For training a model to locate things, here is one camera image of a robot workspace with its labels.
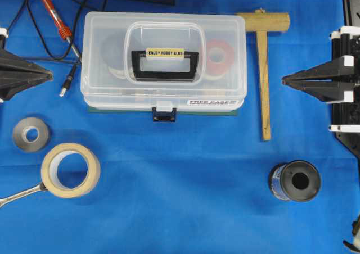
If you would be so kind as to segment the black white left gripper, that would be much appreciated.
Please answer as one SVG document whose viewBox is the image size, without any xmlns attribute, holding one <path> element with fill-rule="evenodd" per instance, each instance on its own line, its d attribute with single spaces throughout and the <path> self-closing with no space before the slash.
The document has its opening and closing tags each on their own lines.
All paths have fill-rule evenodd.
<svg viewBox="0 0 360 254">
<path fill-rule="evenodd" d="M 1 102 L 10 100 L 28 88 L 40 85 L 53 79 L 51 71 L 27 61 L 5 50 L 8 38 L 7 29 L 1 28 Z M 24 72 L 26 74 L 46 74 L 44 77 L 7 78 L 7 72 Z"/>
</svg>

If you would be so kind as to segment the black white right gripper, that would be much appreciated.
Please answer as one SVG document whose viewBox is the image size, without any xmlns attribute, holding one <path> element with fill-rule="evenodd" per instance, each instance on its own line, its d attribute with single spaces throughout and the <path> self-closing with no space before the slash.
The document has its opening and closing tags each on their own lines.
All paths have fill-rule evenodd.
<svg viewBox="0 0 360 254">
<path fill-rule="evenodd" d="M 359 132 L 359 27 L 342 26 L 330 34 L 333 60 L 282 78 L 290 86 L 332 104 L 329 131 Z"/>
</svg>

